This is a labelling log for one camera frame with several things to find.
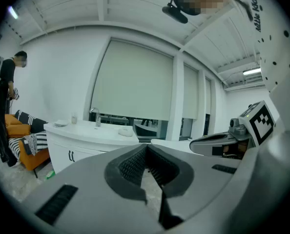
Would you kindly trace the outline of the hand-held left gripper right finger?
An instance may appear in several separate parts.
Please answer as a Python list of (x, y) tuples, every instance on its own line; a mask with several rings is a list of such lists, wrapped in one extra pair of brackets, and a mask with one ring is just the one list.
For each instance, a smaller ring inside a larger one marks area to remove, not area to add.
[(222, 191), (239, 164), (238, 159), (148, 145), (147, 167), (162, 190), (159, 223), (170, 229), (197, 214)]

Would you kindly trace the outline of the orange cushion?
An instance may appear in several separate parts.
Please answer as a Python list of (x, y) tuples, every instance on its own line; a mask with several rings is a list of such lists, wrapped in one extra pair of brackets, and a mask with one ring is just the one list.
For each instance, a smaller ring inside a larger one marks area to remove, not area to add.
[(31, 126), (21, 123), (14, 115), (5, 114), (5, 124), (9, 138), (20, 138), (30, 135)]

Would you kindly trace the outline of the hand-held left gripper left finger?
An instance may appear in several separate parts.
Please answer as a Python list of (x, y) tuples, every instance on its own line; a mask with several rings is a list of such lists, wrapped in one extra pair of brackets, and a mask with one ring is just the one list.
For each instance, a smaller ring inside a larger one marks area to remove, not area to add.
[(158, 234), (141, 188), (145, 144), (81, 159), (23, 202), (45, 234)]

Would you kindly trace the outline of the black bathtub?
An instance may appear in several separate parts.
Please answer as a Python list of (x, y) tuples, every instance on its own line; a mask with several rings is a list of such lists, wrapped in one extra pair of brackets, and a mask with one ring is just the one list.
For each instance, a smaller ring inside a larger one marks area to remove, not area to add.
[(157, 127), (149, 127), (136, 123), (135, 132), (137, 136), (141, 137), (158, 137)]

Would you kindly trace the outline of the person's white dotted shirt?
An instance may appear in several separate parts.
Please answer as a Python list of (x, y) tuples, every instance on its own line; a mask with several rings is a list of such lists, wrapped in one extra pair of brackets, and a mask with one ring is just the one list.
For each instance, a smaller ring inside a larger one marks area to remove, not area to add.
[(290, 131), (290, 19), (277, 0), (241, 0), (251, 10), (263, 81), (279, 119), (278, 130)]

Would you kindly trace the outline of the ceiling tube light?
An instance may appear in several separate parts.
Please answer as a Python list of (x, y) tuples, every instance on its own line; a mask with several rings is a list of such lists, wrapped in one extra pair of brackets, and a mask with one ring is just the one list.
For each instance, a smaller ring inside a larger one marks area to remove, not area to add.
[(253, 75), (253, 74), (258, 74), (258, 73), (261, 73), (261, 68), (246, 70), (243, 72), (243, 75), (248, 76), (248, 75)]
[(13, 6), (9, 6), (8, 7), (8, 12), (10, 13), (10, 15), (14, 18), (14, 19), (18, 19), (19, 15), (18, 12), (15, 10), (15, 8)]

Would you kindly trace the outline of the chrome faucet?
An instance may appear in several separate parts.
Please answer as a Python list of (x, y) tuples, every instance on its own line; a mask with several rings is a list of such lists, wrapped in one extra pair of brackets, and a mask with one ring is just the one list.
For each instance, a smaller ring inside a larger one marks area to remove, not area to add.
[(95, 113), (95, 122), (96, 122), (96, 127), (100, 127), (101, 126), (101, 118), (100, 118), (100, 112), (98, 108), (91, 108), (89, 110), (89, 113)]

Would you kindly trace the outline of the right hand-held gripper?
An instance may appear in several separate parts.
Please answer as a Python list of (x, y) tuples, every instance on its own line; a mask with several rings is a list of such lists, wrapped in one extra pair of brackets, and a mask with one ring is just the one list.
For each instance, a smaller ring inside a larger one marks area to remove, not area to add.
[(223, 155), (224, 147), (251, 139), (260, 146), (273, 132), (274, 120), (265, 101), (248, 107), (237, 118), (232, 118), (229, 133), (203, 136), (190, 142), (189, 148), (199, 155)]

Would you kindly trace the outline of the narrow pale roller blind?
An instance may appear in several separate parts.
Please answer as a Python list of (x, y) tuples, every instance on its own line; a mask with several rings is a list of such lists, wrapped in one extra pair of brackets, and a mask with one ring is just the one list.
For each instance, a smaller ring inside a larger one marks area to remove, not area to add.
[(211, 81), (206, 78), (206, 114), (211, 114)]

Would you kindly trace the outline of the wide pale roller blind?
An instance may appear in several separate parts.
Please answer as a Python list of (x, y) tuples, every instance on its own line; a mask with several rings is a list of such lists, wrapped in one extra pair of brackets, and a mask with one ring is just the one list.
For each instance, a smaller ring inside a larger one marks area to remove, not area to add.
[(91, 106), (115, 116), (169, 119), (173, 59), (112, 40), (100, 65)]

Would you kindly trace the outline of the person's right hand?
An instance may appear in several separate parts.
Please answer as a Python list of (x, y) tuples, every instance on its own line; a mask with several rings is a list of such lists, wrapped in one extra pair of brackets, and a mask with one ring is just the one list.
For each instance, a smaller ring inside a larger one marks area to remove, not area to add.
[(224, 146), (223, 157), (242, 159), (248, 149), (248, 143), (249, 141), (246, 140)]

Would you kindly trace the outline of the white sink vanity cabinet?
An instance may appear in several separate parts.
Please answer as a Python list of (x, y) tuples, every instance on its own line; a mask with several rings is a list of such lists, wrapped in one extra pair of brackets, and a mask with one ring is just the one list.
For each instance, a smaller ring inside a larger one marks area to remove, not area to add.
[[(56, 174), (81, 159), (139, 144), (131, 126), (102, 123), (96, 127), (95, 122), (79, 120), (76, 124), (69, 123), (64, 127), (55, 127), (50, 122), (44, 125), (44, 129)], [(75, 162), (69, 160), (69, 150), (70, 157), (71, 152), (74, 152)]]

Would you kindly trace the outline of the orange sofa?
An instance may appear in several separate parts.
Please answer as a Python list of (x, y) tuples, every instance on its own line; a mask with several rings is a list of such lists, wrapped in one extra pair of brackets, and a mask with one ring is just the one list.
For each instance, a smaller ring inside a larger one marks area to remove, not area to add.
[(35, 156), (27, 155), (26, 153), (21, 153), (20, 158), (17, 161), (22, 163), (27, 170), (36, 173), (35, 169), (49, 159), (50, 159), (49, 150), (48, 148), (46, 148), (38, 152)]

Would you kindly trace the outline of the medium pale roller blind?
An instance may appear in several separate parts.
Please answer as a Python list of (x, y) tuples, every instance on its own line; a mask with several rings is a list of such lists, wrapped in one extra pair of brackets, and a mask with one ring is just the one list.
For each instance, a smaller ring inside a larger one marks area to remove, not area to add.
[(198, 72), (184, 64), (183, 118), (198, 117)]

